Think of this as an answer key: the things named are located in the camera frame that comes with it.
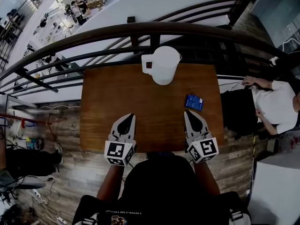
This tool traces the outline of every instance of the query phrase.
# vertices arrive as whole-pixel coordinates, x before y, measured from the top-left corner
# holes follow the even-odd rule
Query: white surface
[[[219,154],[217,139],[215,137],[206,138],[206,139],[199,140],[199,141],[194,141],[190,144],[190,146],[188,147],[187,150],[190,153],[190,155],[192,156],[195,163],[201,163],[201,162],[211,160],[217,154]]]
[[[300,170],[279,166],[291,163],[289,160],[300,167],[299,152],[276,155],[257,163],[248,207],[253,224],[293,225],[298,219]]]
[[[111,151],[111,153],[108,154],[108,150],[109,150],[109,147],[111,146],[111,143],[119,143],[120,145],[117,145],[116,150],[115,151]],[[121,149],[122,149],[121,144],[124,145],[123,154],[121,153]],[[109,164],[123,166],[121,164],[121,161],[122,161],[123,164],[124,164],[124,166],[127,166],[126,157],[127,157],[128,153],[131,152],[132,148],[133,148],[133,144],[132,143],[105,141],[104,158],[106,159],[106,161]]]
[[[6,14],[10,12],[13,8],[18,9],[23,3],[23,0],[0,0],[0,17],[1,22],[6,18]]]
[[[181,55],[176,49],[169,46],[161,46],[153,54],[142,55],[142,71],[152,75],[153,80],[159,85],[168,85],[172,82]]]

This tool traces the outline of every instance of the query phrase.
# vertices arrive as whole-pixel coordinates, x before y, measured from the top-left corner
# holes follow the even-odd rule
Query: wooden floor
[[[54,107],[60,104],[49,104],[48,106]],[[80,102],[63,104],[80,106]],[[59,215],[69,225],[72,223],[80,198],[83,195],[96,196],[109,169],[103,154],[81,150],[79,145],[79,116],[80,108],[65,107],[60,107],[58,115],[50,116],[51,121],[65,120],[51,125],[63,148],[63,163],[60,165],[60,172],[51,175],[55,178],[55,183],[52,187],[52,194],[48,196],[49,203],[46,207],[54,217]],[[42,126],[34,127],[26,135],[44,138],[45,150],[49,152],[54,151],[54,138],[48,128]],[[259,141],[258,139],[257,141],[261,146],[266,144],[266,141]],[[219,150],[220,154],[209,161],[208,164],[221,192],[237,191],[242,198],[245,198],[252,172],[253,137],[245,136],[235,141],[234,134],[230,131],[225,131],[224,146],[220,147]],[[184,152],[176,152],[175,154],[188,158]],[[145,159],[145,153],[137,153],[130,162],[135,166]],[[130,166],[125,168],[124,180],[130,170]],[[47,182],[46,187],[38,190],[43,198],[50,194],[51,184],[52,182]],[[46,215],[47,213],[45,214],[44,207],[33,201],[28,191],[19,190],[18,202],[24,209],[33,205],[42,224],[54,223]]]

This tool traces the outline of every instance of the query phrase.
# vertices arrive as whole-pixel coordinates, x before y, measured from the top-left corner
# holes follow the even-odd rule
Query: table
[[[101,67],[84,74],[80,145],[104,151],[113,123],[136,115],[137,152],[184,150],[184,102],[187,94],[204,100],[203,116],[218,146],[223,145],[223,116],[213,65],[179,64],[171,84],[156,84],[141,64]]]
[[[84,15],[83,18],[91,18],[99,12],[98,8],[90,9],[90,14]]]

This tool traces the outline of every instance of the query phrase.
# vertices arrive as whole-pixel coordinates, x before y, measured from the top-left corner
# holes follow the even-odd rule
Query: shoe
[[[55,147],[55,152],[59,153],[60,156],[61,156],[61,161],[60,161],[60,163],[58,163],[58,164],[62,164],[63,159],[62,159],[62,148],[61,148],[61,145],[60,145],[59,143],[56,142],[56,143],[54,144],[54,147]]]

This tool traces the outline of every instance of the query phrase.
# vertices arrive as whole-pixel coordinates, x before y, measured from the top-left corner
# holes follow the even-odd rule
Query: black metal railing
[[[22,4],[2,18],[0,26],[0,71],[5,69],[9,56],[24,27],[44,0],[22,0]]]
[[[83,79],[82,72],[84,72],[86,69],[133,64],[133,63],[140,62],[140,58],[138,60],[135,57],[135,59],[128,59],[128,60],[122,60],[117,62],[97,63],[94,65],[89,65],[84,67],[75,67],[75,68],[70,68],[63,71],[55,72],[53,74],[44,75],[39,78],[35,78],[32,75],[37,72],[52,68],[60,64],[66,64],[69,62],[75,62],[78,60],[83,60],[88,58],[95,58],[98,56],[106,56],[106,55],[120,54],[120,53],[139,53],[139,54],[152,53],[157,47],[161,46],[160,43],[161,35],[179,35],[183,37],[192,37],[196,39],[198,38],[198,36],[203,36],[208,40],[217,40],[224,43],[245,45],[251,47],[254,50],[263,51],[265,53],[271,54],[272,56],[277,56],[280,58],[281,61],[285,61],[286,62],[285,64],[288,64],[288,66],[284,65],[284,66],[276,66],[276,67],[272,67],[270,65],[265,67],[257,66],[256,69],[259,70],[258,73],[256,74],[257,76],[267,75],[269,78],[275,78],[281,75],[287,69],[291,69],[293,66],[297,66],[299,64],[298,61],[293,59],[291,55],[286,54],[280,51],[279,49],[255,37],[251,37],[245,34],[240,34],[234,31],[225,30],[222,28],[204,26],[199,24],[190,24],[190,23],[137,22],[137,23],[128,23],[128,24],[115,25],[115,26],[90,30],[84,33],[73,35],[71,37],[60,40],[58,42],[55,42],[53,44],[50,44],[48,46],[45,46],[37,50],[36,52],[24,57],[22,60],[15,63],[12,67],[8,68],[0,75],[0,80],[3,80],[4,78],[7,78],[12,74],[18,75],[18,77],[13,78],[9,82],[2,84],[0,86],[1,92],[7,93],[9,95],[15,95],[16,97],[20,97],[27,94],[42,92],[46,90],[58,92],[58,89],[61,88],[82,85],[82,81],[77,83],[69,83],[69,84],[68,82],[73,82],[73,81]],[[81,46],[84,44],[93,43],[97,41],[103,41],[103,40],[108,40],[113,38],[126,38],[132,36],[133,37],[150,36],[150,45],[149,46],[134,45],[132,47],[115,48],[115,49],[102,50],[97,52],[90,52],[90,53],[85,53],[82,55],[77,55],[74,57],[58,60],[28,72],[25,72],[23,69],[25,66],[39,59],[42,59],[51,54],[55,54],[65,49],[69,49],[69,48],[73,48],[73,47],[77,47],[77,46]],[[262,57],[245,54],[242,52],[235,52],[235,51],[232,52],[231,50],[228,49],[213,49],[213,48],[205,48],[205,47],[194,48],[188,45],[181,46],[181,47],[175,46],[175,48],[183,49],[183,50],[197,49],[198,51],[202,51],[202,52],[209,51],[221,55],[230,54],[235,58],[249,58],[252,60],[268,62],[266,59]],[[215,66],[220,66],[220,67],[234,65],[237,69],[239,68],[238,64],[231,64],[230,62],[227,62],[225,60],[223,61],[219,61],[219,60],[211,61],[211,60],[203,60],[203,59],[189,60],[187,58],[187,59],[183,59],[181,62],[213,64]],[[241,71],[242,71],[242,73],[240,74],[241,76],[253,74],[253,72],[251,72],[251,67],[248,66],[248,64],[244,64],[244,67]],[[63,79],[58,78],[58,76],[65,75],[65,74],[74,74],[75,76],[63,78]],[[46,79],[53,78],[53,77],[57,77],[58,79],[55,81],[46,82]],[[15,85],[13,87],[6,88],[6,86],[11,85],[12,83],[14,83],[15,81],[21,78],[25,78],[27,79],[27,81]],[[59,84],[59,83],[66,83],[66,84],[59,85],[59,86],[52,86],[53,84]],[[21,89],[17,91],[11,91],[14,90],[15,88],[21,88]]]
[[[209,2],[204,2],[196,5],[192,5],[183,9],[180,9],[178,11],[172,12],[170,14],[164,15],[162,17],[159,17],[152,22],[185,22],[185,23],[196,23],[200,22],[206,19],[219,17],[228,15],[229,18],[229,24],[222,26],[225,29],[231,29],[232,26],[237,22],[240,15],[244,12],[245,8],[248,6],[249,2],[251,0],[213,0]],[[180,17],[177,17],[183,13],[190,12],[189,14],[182,15]],[[111,48],[122,48],[127,46],[128,44],[132,43],[134,45],[141,44],[143,42],[146,42],[150,39],[150,37],[122,37],[119,40],[113,42],[109,46],[107,46],[104,50],[108,50]],[[83,66],[86,65],[94,65],[99,62],[105,63],[109,60],[113,59],[114,57],[118,56],[118,54],[114,55],[105,55],[97,58],[90,59],[87,61]]]

